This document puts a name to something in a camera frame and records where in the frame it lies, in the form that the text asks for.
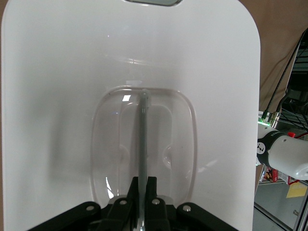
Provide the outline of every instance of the clear plastic tray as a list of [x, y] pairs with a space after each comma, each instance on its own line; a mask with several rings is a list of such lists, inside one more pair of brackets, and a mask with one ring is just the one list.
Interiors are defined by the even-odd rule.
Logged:
[[[189, 201], [196, 164], [196, 126], [191, 104], [174, 90], [147, 89], [147, 176], [175, 206]], [[127, 194], [138, 176], [139, 88], [117, 88], [101, 100], [93, 121], [92, 192], [101, 205]]]

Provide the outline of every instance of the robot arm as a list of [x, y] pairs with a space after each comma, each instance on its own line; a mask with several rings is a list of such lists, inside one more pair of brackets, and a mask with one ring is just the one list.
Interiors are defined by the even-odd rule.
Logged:
[[308, 180], [308, 142], [258, 124], [257, 159], [298, 180]]

